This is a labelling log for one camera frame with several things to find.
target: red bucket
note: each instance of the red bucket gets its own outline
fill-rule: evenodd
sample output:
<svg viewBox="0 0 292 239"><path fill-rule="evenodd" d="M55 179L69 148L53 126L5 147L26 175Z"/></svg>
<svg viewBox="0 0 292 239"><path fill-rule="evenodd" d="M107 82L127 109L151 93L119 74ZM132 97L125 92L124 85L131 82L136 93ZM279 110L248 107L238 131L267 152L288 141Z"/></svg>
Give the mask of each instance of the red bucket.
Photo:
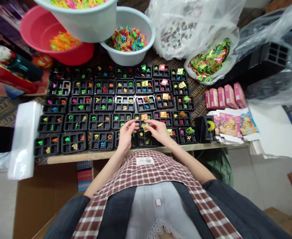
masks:
<svg viewBox="0 0 292 239"><path fill-rule="evenodd" d="M52 51L50 40L59 32L65 33L65 28L53 14L36 6L25 14L20 24L23 40L35 50L48 54L65 65L82 65L94 54L94 44L82 42L77 47L65 51Z"/></svg>

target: white bucket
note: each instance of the white bucket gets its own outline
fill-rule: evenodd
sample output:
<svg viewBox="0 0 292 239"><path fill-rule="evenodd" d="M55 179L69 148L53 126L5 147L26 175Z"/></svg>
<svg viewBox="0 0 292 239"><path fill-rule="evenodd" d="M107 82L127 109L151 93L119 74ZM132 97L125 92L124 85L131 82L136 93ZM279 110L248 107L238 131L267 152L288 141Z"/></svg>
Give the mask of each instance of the white bucket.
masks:
<svg viewBox="0 0 292 239"><path fill-rule="evenodd" d="M130 28L140 30L142 34L146 34L147 46L139 51L123 52L109 47L104 41L100 44L108 51L110 58L118 65L133 66L141 63L147 50L151 48L155 40L155 28L152 26L150 19L136 9L117 7L116 22L117 26L129 26Z"/></svg>
<svg viewBox="0 0 292 239"><path fill-rule="evenodd" d="M61 25L76 39L96 43L111 37L116 28L116 3L107 2L88 9L67 9L54 6L50 0L34 0L49 10Z"/></svg>

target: white shirt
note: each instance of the white shirt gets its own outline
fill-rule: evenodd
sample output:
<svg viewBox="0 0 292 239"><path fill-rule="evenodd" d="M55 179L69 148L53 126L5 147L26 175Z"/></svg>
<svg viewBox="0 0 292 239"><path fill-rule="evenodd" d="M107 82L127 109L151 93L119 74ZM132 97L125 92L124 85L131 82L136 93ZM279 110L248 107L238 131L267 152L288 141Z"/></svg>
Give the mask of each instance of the white shirt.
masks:
<svg viewBox="0 0 292 239"><path fill-rule="evenodd" d="M163 230L176 239L201 238L171 182L138 186L126 239L158 239Z"/></svg>

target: tape roll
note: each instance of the tape roll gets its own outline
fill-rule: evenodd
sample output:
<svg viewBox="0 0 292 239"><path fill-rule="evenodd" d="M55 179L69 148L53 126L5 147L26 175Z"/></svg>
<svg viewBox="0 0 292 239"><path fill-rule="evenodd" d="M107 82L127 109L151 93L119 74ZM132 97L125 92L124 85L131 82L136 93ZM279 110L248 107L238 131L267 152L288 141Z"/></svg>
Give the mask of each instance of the tape roll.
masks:
<svg viewBox="0 0 292 239"><path fill-rule="evenodd" d="M207 120L206 122L208 123L208 131L212 131L215 129L215 124L213 121Z"/></svg>

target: red checkered fabric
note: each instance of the red checkered fabric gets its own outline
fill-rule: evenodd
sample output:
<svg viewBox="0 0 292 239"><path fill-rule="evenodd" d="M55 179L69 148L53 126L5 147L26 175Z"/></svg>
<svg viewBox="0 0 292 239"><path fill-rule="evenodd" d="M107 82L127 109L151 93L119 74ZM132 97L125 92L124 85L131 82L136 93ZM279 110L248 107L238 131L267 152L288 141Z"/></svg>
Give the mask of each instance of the red checkered fabric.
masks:
<svg viewBox="0 0 292 239"><path fill-rule="evenodd" d="M136 158L152 157L155 164L137 165ZM87 205L73 234L74 239L96 239L107 199L126 188L164 181L183 183L215 238L242 238L220 208L209 197L189 170L172 157L153 151L136 152L123 161L121 168L99 189Z"/></svg>

